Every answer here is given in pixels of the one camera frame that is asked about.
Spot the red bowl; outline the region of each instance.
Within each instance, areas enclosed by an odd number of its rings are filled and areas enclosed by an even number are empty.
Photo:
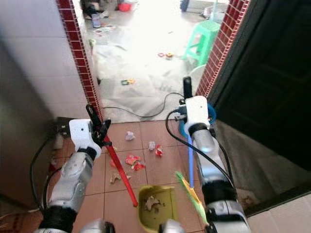
[[[120,11],[130,11],[132,8],[132,4],[130,3],[121,3],[118,5]]]

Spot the red mosaic tile border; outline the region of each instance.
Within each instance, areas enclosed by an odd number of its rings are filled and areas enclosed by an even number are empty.
[[[88,39],[80,0],[56,0],[56,2],[87,102],[94,106],[100,118],[103,119],[96,78],[93,75],[91,51],[89,45],[86,44]]]
[[[228,55],[248,8],[249,0],[230,0],[196,94],[208,96]]]

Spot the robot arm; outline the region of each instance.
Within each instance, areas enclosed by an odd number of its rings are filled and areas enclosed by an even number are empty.
[[[70,233],[84,200],[86,186],[92,177],[94,160],[101,155],[110,120],[101,123],[91,105],[87,111],[90,119],[75,119],[69,123],[71,139],[76,152],[64,164],[61,176],[44,212],[43,220],[35,233]],[[82,232],[104,233],[109,223],[96,221]]]
[[[219,156],[219,144],[212,137],[208,122],[207,99],[192,97],[191,79],[184,79],[185,102],[179,113],[187,117],[184,130],[191,136],[193,145],[225,169]],[[207,233],[250,233],[233,183],[210,161],[196,154],[197,168],[206,204],[206,215],[210,226]]]

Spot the blue stick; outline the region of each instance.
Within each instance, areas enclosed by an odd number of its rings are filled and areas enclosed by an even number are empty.
[[[190,135],[188,135],[188,143],[192,145],[192,139]],[[193,150],[188,147],[188,157],[189,157],[189,180],[190,180],[190,188],[194,188],[193,183]]]

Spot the green plastic stool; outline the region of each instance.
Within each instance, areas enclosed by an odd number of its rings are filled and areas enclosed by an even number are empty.
[[[206,64],[219,28],[220,24],[210,20],[199,23],[192,33],[183,59],[186,59],[187,55],[190,55],[194,59],[198,60],[197,66]],[[193,44],[197,33],[201,34],[200,41],[197,44]]]

